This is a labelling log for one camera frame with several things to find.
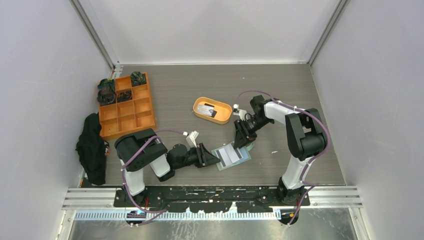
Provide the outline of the green card holder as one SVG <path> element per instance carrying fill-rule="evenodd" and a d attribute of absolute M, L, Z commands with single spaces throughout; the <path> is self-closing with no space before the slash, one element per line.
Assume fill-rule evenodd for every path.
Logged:
<path fill-rule="evenodd" d="M 216 164 L 219 171 L 234 167 L 251 159 L 249 151 L 254 147 L 254 143 L 241 148 L 234 148 L 234 141 L 216 148 L 211 153 L 219 159 Z"/>

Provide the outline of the white magnetic stripe card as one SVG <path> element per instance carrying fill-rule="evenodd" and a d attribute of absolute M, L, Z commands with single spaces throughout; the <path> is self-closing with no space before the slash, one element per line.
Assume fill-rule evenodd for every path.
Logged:
<path fill-rule="evenodd" d="M 220 167 L 230 167 L 244 159 L 242 152 L 233 148 L 233 144 L 227 144 L 214 150 L 215 155 L 220 159 Z"/>

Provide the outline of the orange oval tray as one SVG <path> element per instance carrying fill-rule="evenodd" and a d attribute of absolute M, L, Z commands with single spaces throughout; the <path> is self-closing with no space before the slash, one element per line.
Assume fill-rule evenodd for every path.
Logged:
<path fill-rule="evenodd" d="M 197 117 L 220 125 L 230 120 L 232 111 L 230 105 L 204 96 L 193 104 L 193 112 Z"/>

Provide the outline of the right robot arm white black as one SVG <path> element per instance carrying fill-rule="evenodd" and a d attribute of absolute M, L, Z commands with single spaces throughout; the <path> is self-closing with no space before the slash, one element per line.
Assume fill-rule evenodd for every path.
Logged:
<path fill-rule="evenodd" d="M 235 149 L 246 147 L 257 139 L 257 131 L 267 124 L 281 123 L 285 126 L 287 146 L 291 154 L 285 173 L 279 178 L 276 190 L 278 201 L 291 205 L 305 193 L 305 176 L 310 165 L 327 149 L 329 132 L 325 128 L 319 111 L 302 109 L 270 97 L 257 95 L 250 101 L 253 114 L 233 105 Z"/>

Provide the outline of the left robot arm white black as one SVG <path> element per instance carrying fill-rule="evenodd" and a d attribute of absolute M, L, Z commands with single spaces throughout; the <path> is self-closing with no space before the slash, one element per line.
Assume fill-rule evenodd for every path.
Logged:
<path fill-rule="evenodd" d="M 206 149 L 203 143 L 197 143 L 197 131 L 187 132 L 164 129 L 163 132 L 177 133 L 185 137 L 189 147 L 176 144 L 167 149 L 158 136 L 160 130 L 148 128 L 126 134 L 116 140 L 114 147 L 119 158 L 122 183 L 126 191 L 126 200 L 133 206 L 141 206 L 146 200 L 144 168 L 150 167 L 160 182 L 175 175 L 175 171 L 188 166 L 204 168 L 220 162 Z"/>

